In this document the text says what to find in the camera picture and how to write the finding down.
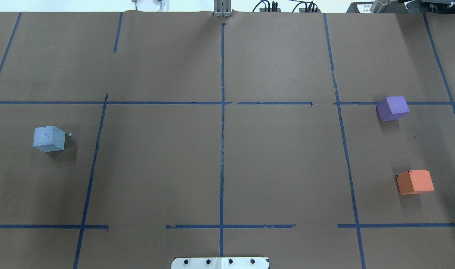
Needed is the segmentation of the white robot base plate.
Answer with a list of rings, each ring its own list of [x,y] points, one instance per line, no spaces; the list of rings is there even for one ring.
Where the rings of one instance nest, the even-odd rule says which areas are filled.
[[[171,269],[269,269],[267,257],[180,257]]]

